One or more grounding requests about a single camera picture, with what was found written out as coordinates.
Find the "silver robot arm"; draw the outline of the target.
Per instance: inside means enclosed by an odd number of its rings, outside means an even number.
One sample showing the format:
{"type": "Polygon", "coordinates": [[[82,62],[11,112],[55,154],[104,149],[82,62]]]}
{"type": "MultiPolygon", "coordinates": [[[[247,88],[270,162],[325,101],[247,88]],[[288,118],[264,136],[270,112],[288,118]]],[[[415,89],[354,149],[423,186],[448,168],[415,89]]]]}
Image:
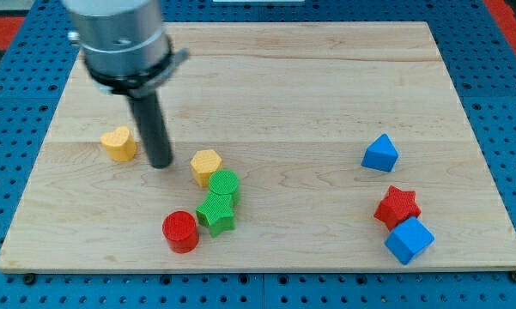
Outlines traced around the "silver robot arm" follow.
{"type": "Polygon", "coordinates": [[[63,0],[89,75],[111,94],[129,102],[149,164],[173,162],[157,89],[188,59],[175,50],[158,0],[63,0]]]}

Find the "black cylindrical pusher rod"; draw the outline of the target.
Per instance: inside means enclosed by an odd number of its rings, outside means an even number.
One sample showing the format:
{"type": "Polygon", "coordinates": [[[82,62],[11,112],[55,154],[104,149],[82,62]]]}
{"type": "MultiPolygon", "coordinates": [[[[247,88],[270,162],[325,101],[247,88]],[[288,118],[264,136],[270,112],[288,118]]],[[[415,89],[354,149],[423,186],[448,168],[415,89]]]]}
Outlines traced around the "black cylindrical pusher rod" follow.
{"type": "Polygon", "coordinates": [[[149,164],[156,169],[170,166],[173,153],[156,92],[141,98],[128,97],[128,102],[149,164]]]}

